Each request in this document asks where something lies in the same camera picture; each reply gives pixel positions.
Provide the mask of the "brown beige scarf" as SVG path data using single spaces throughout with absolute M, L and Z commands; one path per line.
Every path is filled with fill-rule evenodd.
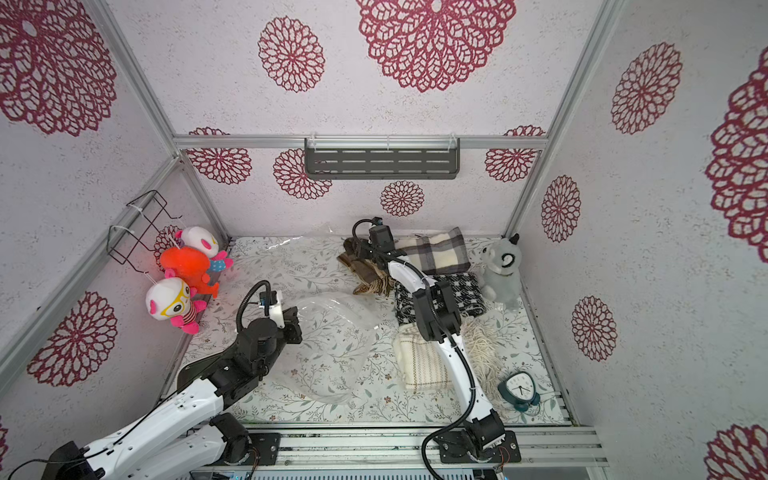
M 395 287 L 394 279 L 371 259 L 364 258 L 362 248 L 353 238 L 344 240 L 343 249 L 337 260 L 358 279 L 353 294 L 388 297 Z

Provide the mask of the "grey cream plaid scarf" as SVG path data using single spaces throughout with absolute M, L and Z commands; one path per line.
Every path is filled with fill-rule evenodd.
M 464 236 L 459 227 L 432 236 L 409 236 L 396 243 L 408 261 L 427 275 L 462 274 L 471 263 Z

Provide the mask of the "clear plastic vacuum bag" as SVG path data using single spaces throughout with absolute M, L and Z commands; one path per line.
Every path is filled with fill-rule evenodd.
M 346 404 L 385 330 L 396 325 L 388 297 L 354 295 L 358 279 L 337 257 L 350 233 L 328 225 L 287 237 L 239 237 L 232 246 L 233 282 L 268 280 L 286 307 L 296 307 L 303 334 L 284 348 L 267 376 L 270 386 L 326 404 Z

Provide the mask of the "black white houndstooth scarf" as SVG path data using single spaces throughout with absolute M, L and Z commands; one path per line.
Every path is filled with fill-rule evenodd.
M 486 313 L 477 279 L 472 273 L 434 275 L 433 279 L 450 285 L 462 317 L 479 317 Z M 400 325 L 416 322 L 412 295 L 399 282 L 395 284 L 395 317 Z

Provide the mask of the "cream fringed scarf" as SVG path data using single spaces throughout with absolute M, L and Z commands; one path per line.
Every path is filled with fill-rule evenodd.
M 461 329 L 467 359 L 486 389 L 501 373 L 502 364 L 492 335 L 482 317 L 464 317 Z M 393 342 L 402 383 L 413 393 L 452 388 L 452 380 L 436 348 L 421 336 L 415 323 L 400 325 Z

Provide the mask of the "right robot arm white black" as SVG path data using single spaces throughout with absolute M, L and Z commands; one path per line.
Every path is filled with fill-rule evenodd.
M 460 417 L 430 433 L 423 444 L 455 430 L 461 434 L 464 448 L 474 456 L 504 443 L 504 423 L 484 393 L 466 353 L 462 319 L 450 285 L 423 273 L 390 241 L 381 244 L 372 238 L 354 236 L 352 245 L 355 252 L 387 271 L 411 295 L 417 329 L 439 355 L 458 396 Z

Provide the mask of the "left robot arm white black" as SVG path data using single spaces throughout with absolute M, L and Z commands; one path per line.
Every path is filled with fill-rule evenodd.
M 301 340 L 294 307 L 284 310 L 281 324 L 251 321 L 198 378 L 145 416 L 86 446 L 69 442 L 55 450 L 43 478 L 175 479 L 256 458 L 248 429 L 227 410 L 263 381 L 285 346 Z

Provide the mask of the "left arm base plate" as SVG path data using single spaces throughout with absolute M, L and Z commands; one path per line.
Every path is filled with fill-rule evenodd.
M 282 436 L 276 432 L 250 433 L 229 441 L 223 455 L 227 465 L 272 466 L 276 463 Z

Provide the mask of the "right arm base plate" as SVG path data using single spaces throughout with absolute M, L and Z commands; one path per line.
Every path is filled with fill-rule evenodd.
M 510 464 L 522 461 L 521 450 L 516 435 L 506 430 L 500 442 L 494 446 L 482 448 L 467 431 L 454 430 L 435 438 L 440 461 L 446 464 Z

